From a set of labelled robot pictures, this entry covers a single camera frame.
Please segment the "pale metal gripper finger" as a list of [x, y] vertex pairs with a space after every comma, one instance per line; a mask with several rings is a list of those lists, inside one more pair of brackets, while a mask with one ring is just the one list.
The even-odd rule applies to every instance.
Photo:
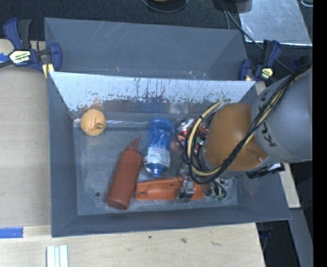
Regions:
[[194, 195], [194, 182], [190, 179], [184, 180], [183, 183], [183, 195], [184, 197], [193, 197]]

